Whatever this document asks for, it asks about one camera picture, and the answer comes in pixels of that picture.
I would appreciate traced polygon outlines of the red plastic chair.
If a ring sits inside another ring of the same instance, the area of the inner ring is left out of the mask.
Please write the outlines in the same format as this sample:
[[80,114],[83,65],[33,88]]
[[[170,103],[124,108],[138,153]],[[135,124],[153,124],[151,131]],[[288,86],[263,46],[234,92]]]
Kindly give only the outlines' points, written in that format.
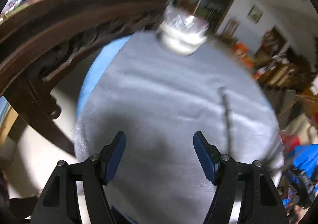
[[281,141],[283,143],[284,149],[283,152],[285,155],[288,155],[289,153],[291,153],[292,151],[294,151],[294,149],[297,146],[301,145],[301,140],[298,136],[295,135],[281,135]]

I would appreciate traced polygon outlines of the grey table cloth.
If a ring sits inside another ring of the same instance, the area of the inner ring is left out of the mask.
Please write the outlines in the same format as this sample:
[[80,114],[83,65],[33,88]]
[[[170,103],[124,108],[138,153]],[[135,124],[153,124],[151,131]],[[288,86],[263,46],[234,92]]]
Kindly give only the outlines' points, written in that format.
[[117,132],[127,146],[106,187],[112,206],[138,223],[202,223],[215,188],[193,146],[200,131],[227,154],[229,104],[233,158],[251,163],[274,153],[279,125],[253,78],[205,43],[188,57],[164,48],[152,31],[104,46],[83,82],[74,147],[79,161],[100,152]]

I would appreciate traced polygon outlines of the carved dark wooden table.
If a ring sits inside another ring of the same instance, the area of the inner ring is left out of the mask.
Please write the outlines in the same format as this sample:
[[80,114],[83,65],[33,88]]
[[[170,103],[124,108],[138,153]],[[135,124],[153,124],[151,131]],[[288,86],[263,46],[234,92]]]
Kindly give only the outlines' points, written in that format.
[[51,90],[110,42],[157,29],[168,0],[33,0],[1,24],[1,96],[36,132],[70,155]]

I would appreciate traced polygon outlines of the white bowl with plastic bag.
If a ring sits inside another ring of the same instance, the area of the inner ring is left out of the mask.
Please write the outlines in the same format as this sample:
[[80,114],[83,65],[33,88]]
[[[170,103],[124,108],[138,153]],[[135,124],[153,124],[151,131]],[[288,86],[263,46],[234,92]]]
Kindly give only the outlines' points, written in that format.
[[168,5],[158,27],[158,39],[167,49],[189,56],[207,41],[209,23],[187,11]]

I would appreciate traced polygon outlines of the framed wall picture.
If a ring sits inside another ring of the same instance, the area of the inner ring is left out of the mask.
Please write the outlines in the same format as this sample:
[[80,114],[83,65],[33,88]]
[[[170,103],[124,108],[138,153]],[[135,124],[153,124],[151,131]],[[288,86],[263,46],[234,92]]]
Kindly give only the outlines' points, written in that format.
[[253,5],[247,15],[247,18],[254,24],[257,24],[261,19],[263,13],[264,12],[258,6]]

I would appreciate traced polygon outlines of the dark chopstick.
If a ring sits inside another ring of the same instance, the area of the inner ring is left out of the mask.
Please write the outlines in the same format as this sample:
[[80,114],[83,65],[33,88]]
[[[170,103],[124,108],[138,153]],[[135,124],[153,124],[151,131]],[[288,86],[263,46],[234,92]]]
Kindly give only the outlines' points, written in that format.
[[231,157],[234,156],[233,154],[233,137],[231,133],[231,119],[230,119],[230,104],[225,92],[225,87],[221,87],[219,89],[219,94],[222,98],[222,105],[224,107],[224,118],[226,124],[226,136],[227,136],[227,154]]

